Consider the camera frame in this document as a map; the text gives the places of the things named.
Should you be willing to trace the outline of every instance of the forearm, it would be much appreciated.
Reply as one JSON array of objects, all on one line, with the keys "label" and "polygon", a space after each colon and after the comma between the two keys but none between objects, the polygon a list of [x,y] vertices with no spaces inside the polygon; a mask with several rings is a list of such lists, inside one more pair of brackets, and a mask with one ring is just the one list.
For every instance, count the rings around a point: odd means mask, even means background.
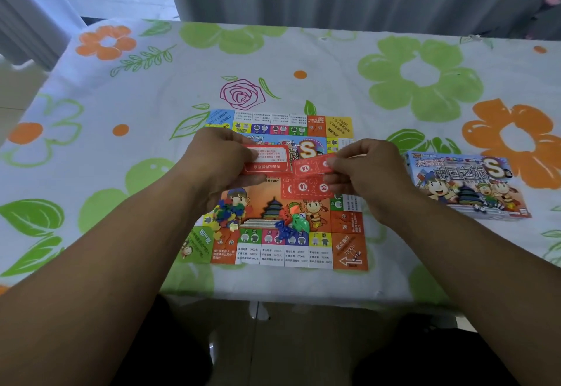
[{"label": "forearm", "polygon": [[389,226],[522,384],[553,384],[561,340],[561,269],[475,220],[419,197],[396,210]]},{"label": "forearm", "polygon": [[0,377],[109,382],[203,201],[189,178],[167,175],[10,290],[0,300]]}]

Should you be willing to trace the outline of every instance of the hand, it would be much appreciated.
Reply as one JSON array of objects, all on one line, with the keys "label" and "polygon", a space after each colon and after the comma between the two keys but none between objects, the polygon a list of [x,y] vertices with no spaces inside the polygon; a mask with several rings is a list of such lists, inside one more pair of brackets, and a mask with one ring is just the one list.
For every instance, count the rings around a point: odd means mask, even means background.
[{"label": "hand", "polygon": [[205,210],[210,212],[222,191],[261,184],[266,175],[240,175],[243,164],[257,157],[255,150],[242,144],[255,144],[249,138],[230,129],[204,127],[200,129],[179,162],[173,167],[188,173],[204,189]]},{"label": "hand", "polygon": [[341,148],[327,161],[335,173],[324,181],[336,194],[354,194],[368,203],[372,215],[382,224],[392,213],[419,197],[397,147],[391,142],[361,139]]}]

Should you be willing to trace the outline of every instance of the cartoon character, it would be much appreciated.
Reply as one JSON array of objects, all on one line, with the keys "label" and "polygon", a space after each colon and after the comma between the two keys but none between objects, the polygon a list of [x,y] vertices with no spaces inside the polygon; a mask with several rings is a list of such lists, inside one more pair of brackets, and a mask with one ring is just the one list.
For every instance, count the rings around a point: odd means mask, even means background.
[{"label": "cartoon character", "polygon": [[503,202],[506,211],[515,211],[516,206],[520,206],[520,202],[510,194],[511,191],[518,192],[518,190],[509,187],[506,182],[492,181],[491,189],[493,190],[493,196]]},{"label": "cartoon character", "polygon": [[188,255],[190,255],[191,253],[193,253],[193,248],[191,246],[188,246],[187,243],[189,243],[189,240],[185,240],[185,243],[183,243],[183,246],[181,246],[181,258],[185,259]]},{"label": "cartoon character", "polygon": [[441,203],[449,203],[456,199],[456,190],[445,180],[437,179],[434,172],[429,172],[425,176],[425,189],[429,192],[429,197]]},{"label": "cartoon character", "polygon": [[328,212],[319,200],[304,200],[305,213],[310,218],[310,231],[317,231],[319,227],[327,224],[320,212]]},{"label": "cartoon character", "polygon": [[503,209],[504,206],[501,204],[499,200],[493,195],[493,190],[491,190],[491,185],[487,184],[487,182],[480,182],[477,184],[477,191],[483,196],[485,200],[485,204],[490,208],[499,208]]},{"label": "cartoon character", "polygon": [[234,188],[233,190],[228,191],[228,194],[226,195],[227,199],[232,199],[232,205],[236,206],[238,204],[243,204],[243,207],[246,208],[246,212],[247,212],[247,205],[249,204],[249,202],[251,201],[249,199],[249,197],[247,196],[247,191],[244,190],[243,188]]}]

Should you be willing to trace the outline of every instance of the red chance card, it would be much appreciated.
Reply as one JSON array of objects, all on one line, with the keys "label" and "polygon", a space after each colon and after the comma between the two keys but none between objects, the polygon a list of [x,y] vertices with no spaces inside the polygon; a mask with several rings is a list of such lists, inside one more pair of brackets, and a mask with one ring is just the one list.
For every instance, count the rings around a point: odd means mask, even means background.
[{"label": "red chance card", "polygon": [[331,157],[335,157],[335,154],[323,154],[322,156],[295,160],[294,162],[292,162],[294,175],[304,178],[308,176],[316,176],[323,173],[333,172],[331,168],[327,166],[327,159]]},{"label": "red chance card", "polygon": [[253,163],[243,165],[242,175],[273,173],[277,176],[290,174],[287,145],[245,145],[259,152]]}]

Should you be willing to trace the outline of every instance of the floral tablecloth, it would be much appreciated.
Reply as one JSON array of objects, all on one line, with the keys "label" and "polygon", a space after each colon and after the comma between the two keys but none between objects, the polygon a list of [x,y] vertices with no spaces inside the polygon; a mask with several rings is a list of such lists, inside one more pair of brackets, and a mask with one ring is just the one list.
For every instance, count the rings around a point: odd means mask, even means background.
[{"label": "floral tablecloth", "polygon": [[[210,110],[351,116],[404,152],[507,157],[531,220],[486,225],[561,264],[561,43],[113,19],[74,37],[0,148],[0,283],[56,257],[175,163]],[[442,304],[365,213],[369,270],[175,262],[172,295]],[[452,226],[435,225],[454,246]]]}]

